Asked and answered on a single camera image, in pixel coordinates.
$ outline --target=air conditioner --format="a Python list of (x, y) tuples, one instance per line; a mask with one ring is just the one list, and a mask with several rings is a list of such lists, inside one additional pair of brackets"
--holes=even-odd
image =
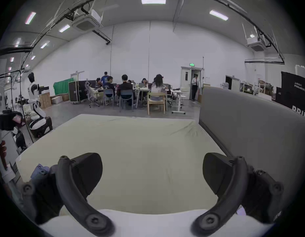
[(78, 16), (73, 23), (72, 27), (82, 33), (87, 33), (99, 28), (102, 28), (101, 25), (102, 18), (97, 14), (95, 10), (92, 10), (90, 14), (84, 14)]
[(264, 43), (264, 40), (260, 38), (260, 40), (257, 39), (257, 36), (254, 36), (253, 38), (248, 38), (247, 43), (245, 46), (252, 49), (255, 52), (263, 52), (266, 50), (266, 46)]

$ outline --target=black banner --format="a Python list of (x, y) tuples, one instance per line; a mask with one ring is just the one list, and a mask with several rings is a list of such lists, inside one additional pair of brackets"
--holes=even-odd
[(305, 78), (282, 71), (282, 88), (278, 89), (276, 102), (305, 117)]

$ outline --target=fluorescent light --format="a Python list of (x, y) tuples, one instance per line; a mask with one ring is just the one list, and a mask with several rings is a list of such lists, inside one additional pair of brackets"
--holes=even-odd
[(44, 45), (42, 45), (41, 48), (44, 48), (48, 43), (49, 41), (47, 41)]
[(18, 38), (18, 39), (16, 40), (16, 43), (15, 43), (15, 46), (14, 46), (14, 47), (18, 47), (19, 44), (20, 44), (20, 41), (21, 41), (21, 38)]
[(142, 4), (166, 4), (166, 0), (141, 0)]
[(32, 12), (28, 15), (28, 17), (27, 17), (27, 19), (26, 19), (26, 21), (25, 21), (25, 24), (26, 24), (26, 25), (28, 25), (29, 23), (31, 23), (31, 21), (32, 21), (32, 19), (34, 18), (35, 14), (36, 14), (36, 12), (32, 11)]
[(225, 15), (223, 15), (223, 14), (221, 14), (221, 13), (215, 11), (215, 10), (211, 10), (210, 14), (212, 14), (212, 15), (218, 17), (218, 18), (221, 18), (222, 20), (225, 20), (225, 21), (228, 19), (228, 17), (226, 17)]
[(70, 27), (70, 25), (65, 25), (63, 28), (59, 29), (59, 31), (62, 33), (64, 30), (67, 30)]

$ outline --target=ceiling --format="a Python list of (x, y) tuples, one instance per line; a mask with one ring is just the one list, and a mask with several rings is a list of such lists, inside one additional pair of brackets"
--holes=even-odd
[[(72, 8), (75, 1), (77, 0), (28, 0), (11, 22), (2, 39), (0, 48), (15, 45), (17, 38), (21, 38), (20, 44), (27, 46), (32, 44), (46, 24), (54, 17), (59, 5), (63, 2), (58, 14), (67, 8)], [(104, 11), (103, 26), (131, 21), (172, 21), (178, 1), (167, 0), (165, 5), (142, 5), (141, 0), (96, 0), (93, 9), (101, 15), (103, 7), (109, 8), (111, 6), (111, 9)], [(247, 16), (263, 31), (269, 35), (273, 35), (272, 30), (274, 31), (278, 47), (282, 53), (305, 54), (304, 44), (294, 24), (273, 0), (232, 1), (240, 5), (247, 12)], [(228, 16), (229, 19), (223, 21), (220, 18), (214, 17), (209, 14), (210, 10), (217, 10)], [(24, 22), (31, 11), (35, 11), (37, 14), (32, 22), (26, 25)], [(185, 0), (178, 17), (178, 22), (189, 23), (216, 31), (241, 44), (246, 42), (242, 23), (244, 23), (247, 35), (251, 31), (254, 33), (253, 26), (240, 15), (213, 0)], [(36, 45), (25, 64), (29, 64), (32, 68), (35, 67), (49, 53), (80, 36), (81, 33), (72, 27), (62, 33), (58, 31), (64, 25), (70, 23), (70, 20), (64, 19), (54, 26)], [(41, 49), (40, 47), (47, 41), (49, 41), (48, 45)], [(16, 58), (13, 63), (8, 60), (7, 69), (10, 66), (12, 66), (12, 69), (19, 68), (21, 55), (20, 57), (19, 55), (13, 56)]]

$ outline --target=man in white shirt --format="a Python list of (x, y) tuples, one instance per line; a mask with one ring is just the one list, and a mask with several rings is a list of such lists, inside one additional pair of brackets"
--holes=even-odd
[(197, 89), (199, 87), (198, 74), (194, 75), (195, 77), (192, 79), (192, 99), (195, 101), (195, 95), (197, 93)]

